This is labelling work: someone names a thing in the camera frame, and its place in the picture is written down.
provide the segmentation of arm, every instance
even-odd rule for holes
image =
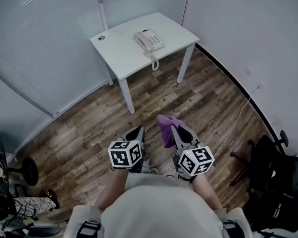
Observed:
[[[193,180],[193,190],[204,199],[212,210],[223,208],[220,199],[215,194],[205,174],[199,174],[195,177]]]
[[[107,182],[106,187],[94,204],[101,213],[124,193],[128,172],[128,169],[117,169],[112,172],[112,176]]]

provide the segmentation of white desk phone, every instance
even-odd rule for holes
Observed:
[[[135,41],[140,47],[145,51],[144,55],[152,61],[152,70],[157,70],[159,68],[159,61],[152,54],[154,51],[164,47],[164,43],[157,37],[157,35],[150,29],[146,29],[142,32],[137,32],[134,34]]]

